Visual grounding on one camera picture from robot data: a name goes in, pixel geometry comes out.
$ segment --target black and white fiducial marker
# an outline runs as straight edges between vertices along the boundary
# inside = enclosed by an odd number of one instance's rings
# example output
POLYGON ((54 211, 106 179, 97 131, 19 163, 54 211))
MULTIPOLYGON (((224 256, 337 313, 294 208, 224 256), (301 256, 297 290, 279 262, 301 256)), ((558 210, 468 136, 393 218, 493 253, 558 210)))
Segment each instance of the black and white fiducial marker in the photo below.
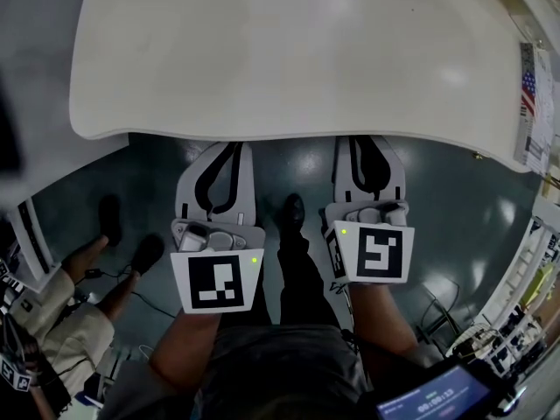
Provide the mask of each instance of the black and white fiducial marker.
POLYGON ((244 312, 253 306, 263 249, 171 254, 186 313, 244 312))
POLYGON ((27 392, 31 385, 32 379, 26 373, 19 372, 8 359, 0 354, 0 374, 15 390, 27 392))
POLYGON ((339 283, 401 284, 409 277, 412 227, 336 220, 325 238, 339 283))

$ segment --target black shoe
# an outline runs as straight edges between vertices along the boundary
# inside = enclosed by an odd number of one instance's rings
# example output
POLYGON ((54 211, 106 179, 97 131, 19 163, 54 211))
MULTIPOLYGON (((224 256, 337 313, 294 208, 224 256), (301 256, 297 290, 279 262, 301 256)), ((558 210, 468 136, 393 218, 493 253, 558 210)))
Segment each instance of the black shoe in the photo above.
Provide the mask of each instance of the black shoe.
POLYGON ((291 194, 283 204, 280 235, 294 234, 301 230, 305 220, 304 202, 299 194, 291 194))
POLYGON ((149 234, 136 248, 130 267, 143 275, 161 258, 164 251, 163 240, 156 234, 149 234))
POLYGON ((116 246, 123 237, 120 212, 121 204, 114 194, 104 196, 99 201, 99 226, 101 234, 108 237, 109 246, 116 246))

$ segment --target floor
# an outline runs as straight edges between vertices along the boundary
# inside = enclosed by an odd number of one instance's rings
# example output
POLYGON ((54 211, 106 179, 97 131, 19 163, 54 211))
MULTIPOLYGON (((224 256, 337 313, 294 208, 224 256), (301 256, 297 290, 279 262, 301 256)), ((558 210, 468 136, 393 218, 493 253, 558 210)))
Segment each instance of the floor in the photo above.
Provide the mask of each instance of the floor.
MULTIPOLYGON (((170 224, 176 185, 182 171, 210 143, 139 135, 130 140, 130 147, 51 185, 33 200, 45 238, 61 260, 98 234, 98 199, 118 194, 124 237, 117 248, 103 253, 97 266, 117 273, 146 234, 160 233, 166 253, 137 291, 175 313, 180 302, 169 253, 174 250, 170 224)), ((466 325, 508 267, 529 222, 539 179, 491 159, 475 160, 470 151, 448 144, 404 137, 388 141, 406 171, 409 224, 416 228, 409 282, 392 288, 395 299, 413 325, 427 326, 440 316, 433 306, 426 312, 434 296, 466 325)), ((302 195, 307 212, 303 233, 311 242, 311 257, 326 277, 331 275, 318 210, 333 200, 334 145, 334 137, 252 143, 257 216, 267 233, 264 288, 273 321, 279 319, 284 284, 273 217, 288 194, 302 195)), ((115 282, 105 276, 80 287, 102 297, 115 282)), ((325 295, 340 323, 349 327, 346 299, 330 287, 327 278, 325 295)), ((116 336, 127 345, 154 346, 171 321, 133 297, 116 324, 116 336)))

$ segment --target tan pants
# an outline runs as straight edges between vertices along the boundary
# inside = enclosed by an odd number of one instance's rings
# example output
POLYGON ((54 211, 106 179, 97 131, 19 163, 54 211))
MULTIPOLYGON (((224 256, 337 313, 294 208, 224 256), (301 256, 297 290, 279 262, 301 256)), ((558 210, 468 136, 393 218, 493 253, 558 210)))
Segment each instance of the tan pants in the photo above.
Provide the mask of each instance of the tan pants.
POLYGON ((60 269, 40 294, 27 289, 10 308, 14 319, 37 339, 71 397, 83 390, 115 335, 111 321, 92 304, 83 304, 53 328, 73 295, 74 283, 60 269))

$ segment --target timer display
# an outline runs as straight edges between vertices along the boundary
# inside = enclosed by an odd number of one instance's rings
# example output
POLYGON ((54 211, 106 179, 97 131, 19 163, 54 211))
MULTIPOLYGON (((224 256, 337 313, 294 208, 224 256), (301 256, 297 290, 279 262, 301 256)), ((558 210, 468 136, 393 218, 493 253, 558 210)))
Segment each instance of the timer display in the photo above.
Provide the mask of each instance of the timer display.
POLYGON ((490 390, 456 366, 432 381, 377 406, 383 420, 454 420, 490 390))

